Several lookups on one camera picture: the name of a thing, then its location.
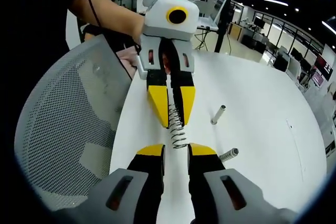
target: monitor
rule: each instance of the monitor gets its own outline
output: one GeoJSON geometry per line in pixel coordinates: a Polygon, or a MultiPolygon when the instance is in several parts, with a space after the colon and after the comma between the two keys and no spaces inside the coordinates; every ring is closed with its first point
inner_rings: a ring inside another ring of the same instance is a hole
{"type": "Polygon", "coordinates": [[[314,65],[318,70],[320,70],[321,74],[325,77],[325,79],[329,81],[333,70],[331,66],[325,61],[325,59],[323,59],[322,56],[318,55],[314,65]]]}
{"type": "Polygon", "coordinates": [[[302,54],[295,47],[293,47],[290,54],[298,61],[301,61],[303,59],[302,54]]]}
{"type": "Polygon", "coordinates": [[[322,77],[322,75],[318,73],[317,71],[311,78],[313,79],[313,82],[319,87],[322,85],[324,81],[324,78],[322,77]]]}
{"type": "Polygon", "coordinates": [[[307,73],[310,73],[311,65],[309,64],[309,62],[307,62],[307,60],[305,58],[303,58],[300,61],[300,65],[301,65],[301,68],[303,69],[303,71],[305,71],[307,73]]]}
{"type": "Polygon", "coordinates": [[[219,20],[220,12],[222,11],[227,0],[217,0],[214,6],[213,11],[210,14],[210,18],[213,22],[217,22],[219,20]]]}
{"type": "Polygon", "coordinates": [[[260,18],[257,17],[254,19],[253,23],[260,28],[264,28],[265,25],[265,21],[262,21],[260,18]]]}

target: metal cylinder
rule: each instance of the metal cylinder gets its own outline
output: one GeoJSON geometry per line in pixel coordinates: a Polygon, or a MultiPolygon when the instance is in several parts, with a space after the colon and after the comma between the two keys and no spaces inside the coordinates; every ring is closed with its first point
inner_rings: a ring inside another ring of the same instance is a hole
{"type": "Polygon", "coordinates": [[[228,161],[231,158],[234,158],[239,153],[239,150],[237,148],[232,148],[230,151],[224,153],[223,155],[219,156],[220,161],[225,162],[228,161]]]}
{"type": "Polygon", "coordinates": [[[217,111],[217,113],[214,116],[214,118],[211,119],[211,124],[214,124],[214,125],[217,124],[218,119],[223,114],[223,112],[225,111],[225,109],[226,109],[225,105],[220,106],[220,108],[217,111]]]}

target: coil spring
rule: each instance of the coil spring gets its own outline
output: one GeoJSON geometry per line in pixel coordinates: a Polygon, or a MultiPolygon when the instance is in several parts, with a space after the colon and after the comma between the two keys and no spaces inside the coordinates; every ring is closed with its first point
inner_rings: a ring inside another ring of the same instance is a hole
{"type": "Polygon", "coordinates": [[[169,130],[171,134],[171,139],[173,140],[173,148],[179,149],[186,147],[186,143],[181,143],[185,141],[187,138],[182,137],[185,135],[184,127],[182,127],[181,117],[178,113],[175,104],[169,104],[169,130]]]}
{"type": "Polygon", "coordinates": [[[237,148],[232,148],[230,151],[224,153],[223,155],[219,156],[220,161],[225,162],[228,161],[231,158],[234,158],[239,153],[239,150],[237,148]]]}

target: mesh chair back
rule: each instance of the mesh chair back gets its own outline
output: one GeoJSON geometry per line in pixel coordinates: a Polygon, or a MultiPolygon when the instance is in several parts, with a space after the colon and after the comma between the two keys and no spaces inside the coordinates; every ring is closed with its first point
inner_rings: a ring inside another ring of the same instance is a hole
{"type": "Polygon", "coordinates": [[[130,83],[100,35],[64,55],[31,92],[17,124],[15,155],[50,210],[77,206],[108,175],[130,83]]]}

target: white tabletop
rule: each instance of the white tabletop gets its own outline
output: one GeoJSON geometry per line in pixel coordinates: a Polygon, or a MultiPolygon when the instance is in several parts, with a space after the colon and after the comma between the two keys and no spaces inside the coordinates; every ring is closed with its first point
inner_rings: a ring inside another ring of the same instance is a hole
{"type": "MultiPolygon", "coordinates": [[[[277,208],[299,212],[326,174],[323,139],[315,117],[293,81],[283,72],[249,60],[194,51],[196,97],[185,127],[188,142],[218,155],[233,147],[239,155],[225,163],[246,176],[277,208]],[[217,125],[210,119],[220,105],[217,125]]],[[[136,152],[166,144],[164,193],[158,223],[190,223],[187,148],[172,149],[146,100],[146,81],[135,75],[115,136],[110,172],[127,168],[136,152]]]]}

